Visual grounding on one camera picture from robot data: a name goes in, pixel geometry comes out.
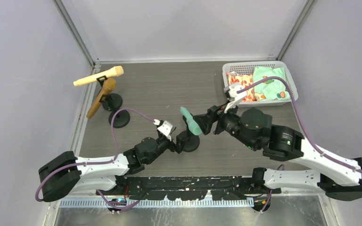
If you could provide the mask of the black mic stand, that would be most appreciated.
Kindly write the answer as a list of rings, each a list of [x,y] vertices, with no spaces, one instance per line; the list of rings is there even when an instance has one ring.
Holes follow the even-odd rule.
[[[188,139],[183,152],[190,153],[197,150],[200,144],[199,136],[193,135],[188,129],[183,132],[187,132],[187,139]]]
[[[113,116],[115,115],[115,113],[117,111],[113,111],[113,112],[110,111],[111,113],[110,113],[109,118],[108,118],[108,122],[109,122],[110,125],[112,124],[111,123],[112,118],[113,118]],[[130,114],[129,114],[129,112],[127,110],[121,111],[116,115],[112,127],[113,128],[123,128],[129,123],[130,119],[131,119]]]
[[[105,75],[98,77],[97,81],[102,88],[106,85],[106,87],[110,89],[110,91],[107,94],[104,93],[101,98],[103,108],[106,111],[117,111],[123,104],[122,97],[117,93],[112,93],[112,91],[116,88],[117,81]]]

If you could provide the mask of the mint green microphone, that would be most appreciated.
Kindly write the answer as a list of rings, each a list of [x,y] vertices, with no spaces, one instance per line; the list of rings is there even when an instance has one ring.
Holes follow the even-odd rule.
[[[187,110],[187,108],[181,106],[180,113],[185,118],[185,122],[188,126],[188,129],[193,135],[199,136],[203,133],[202,129],[200,128],[198,123],[193,119],[193,115]]]

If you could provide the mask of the gold microphone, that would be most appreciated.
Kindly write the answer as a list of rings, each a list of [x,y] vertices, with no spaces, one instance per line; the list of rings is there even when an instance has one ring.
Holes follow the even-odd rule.
[[[97,78],[97,81],[101,85],[101,90],[92,102],[86,117],[88,119],[91,119],[97,110],[100,108],[102,103],[105,101],[105,99],[108,97],[108,95],[115,89],[116,87],[116,80],[113,78],[107,78],[106,76],[102,76]]]

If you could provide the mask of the beige microphone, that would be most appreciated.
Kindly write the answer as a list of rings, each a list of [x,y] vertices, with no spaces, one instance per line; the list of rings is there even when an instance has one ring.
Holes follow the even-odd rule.
[[[83,86],[89,83],[93,83],[95,81],[98,81],[99,78],[110,78],[110,77],[118,77],[124,74],[124,69],[122,66],[114,66],[108,70],[78,79],[73,82],[73,85],[75,87]]]

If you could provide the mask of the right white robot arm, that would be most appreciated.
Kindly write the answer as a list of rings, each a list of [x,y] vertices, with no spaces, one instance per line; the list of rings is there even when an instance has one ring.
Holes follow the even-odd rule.
[[[312,146],[302,133],[274,125],[270,115],[256,108],[237,115],[234,110],[213,106],[205,114],[188,116],[186,122],[196,136],[227,132],[249,149],[262,151],[264,157],[306,167],[301,171],[255,168],[251,177],[255,188],[316,190],[339,201],[362,198],[362,158],[342,158]]]

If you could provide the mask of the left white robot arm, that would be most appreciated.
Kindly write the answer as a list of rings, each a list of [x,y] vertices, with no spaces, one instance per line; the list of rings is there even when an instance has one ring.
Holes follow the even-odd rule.
[[[53,202],[78,191],[111,190],[118,185],[118,178],[144,170],[166,150],[183,152],[188,141],[186,132],[182,132],[175,141],[164,135],[146,137],[134,148],[114,156],[83,158],[72,151],[63,152],[38,170],[40,185],[35,199]]]

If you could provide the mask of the orange patterned cloth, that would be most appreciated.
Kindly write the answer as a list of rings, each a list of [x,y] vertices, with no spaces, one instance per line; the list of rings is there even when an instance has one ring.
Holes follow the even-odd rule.
[[[243,88],[246,88],[253,84],[253,75],[252,74],[238,74],[236,72],[226,73],[228,79],[228,85],[233,83],[239,83]],[[254,89],[251,88],[246,91],[246,96],[242,102],[254,102],[256,101],[254,97]]]

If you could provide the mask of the green patterned cloth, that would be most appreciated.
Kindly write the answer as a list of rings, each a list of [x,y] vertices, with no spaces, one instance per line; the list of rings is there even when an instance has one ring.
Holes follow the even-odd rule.
[[[253,83],[269,77],[286,78],[285,69],[258,66],[253,72]],[[253,87],[256,101],[287,100],[290,94],[286,86],[279,80],[270,79]]]

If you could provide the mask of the white plastic basket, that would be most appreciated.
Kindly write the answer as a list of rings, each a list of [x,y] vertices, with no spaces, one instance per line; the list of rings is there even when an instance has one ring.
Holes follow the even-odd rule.
[[[290,95],[293,95],[294,100],[298,99],[298,93],[295,86],[295,83],[292,79],[289,69],[286,64],[281,61],[254,61],[254,62],[237,62],[237,63],[227,63],[222,67],[222,74],[224,85],[228,86],[228,79],[226,73],[236,72],[238,74],[253,74],[254,69],[258,66],[261,67],[271,67],[275,68],[284,68],[285,69],[285,82],[289,85],[291,92]],[[277,106],[283,105],[287,102],[291,102],[291,99],[287,100],[271,100],[271,101],[254,101],[254,102],[241,102],[239,107],[262,107],[262,106]]]

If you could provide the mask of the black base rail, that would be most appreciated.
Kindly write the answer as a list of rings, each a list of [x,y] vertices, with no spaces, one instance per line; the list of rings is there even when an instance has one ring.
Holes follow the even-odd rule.
[[[210,194],[214,201],[230,201],[269,193],[268,188],[254,186],[250,177],[243,176],[115,178],[115,187],[101,191],[103,195],[127,195],[133,200],[200,201]]]

